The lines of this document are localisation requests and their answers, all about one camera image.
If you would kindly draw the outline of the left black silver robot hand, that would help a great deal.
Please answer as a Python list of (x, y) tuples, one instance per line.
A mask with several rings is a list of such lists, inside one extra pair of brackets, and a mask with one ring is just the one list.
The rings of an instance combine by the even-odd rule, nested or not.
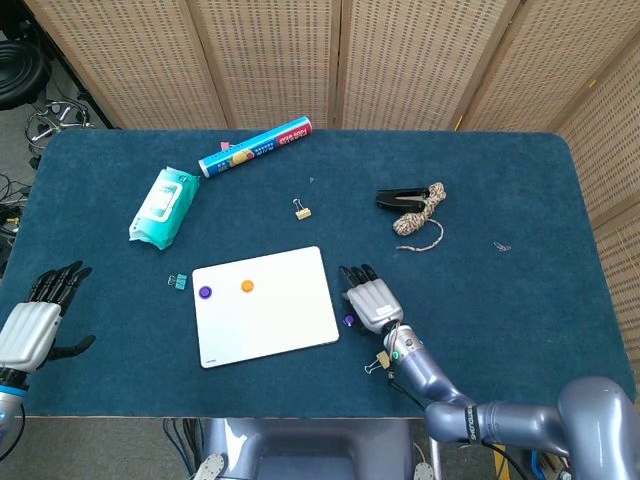
[(56, 336), (81, 283), (92, 273), (81, 261), (41, 274), (26, 299), (10, 312), (1, 329), (1, 367), (31, 374), (48, 361), (73, 358), (96, 340), (57, 346)]

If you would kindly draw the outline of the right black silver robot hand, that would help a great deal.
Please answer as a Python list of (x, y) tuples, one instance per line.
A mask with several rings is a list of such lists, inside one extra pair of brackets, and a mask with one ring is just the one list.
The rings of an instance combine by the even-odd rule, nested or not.
[(404, 311), (399, 301), (370, 265), (341, 265), (339, 271), (347, 285), (342, 296), (368, 331), (384, 335), (404, 321)]

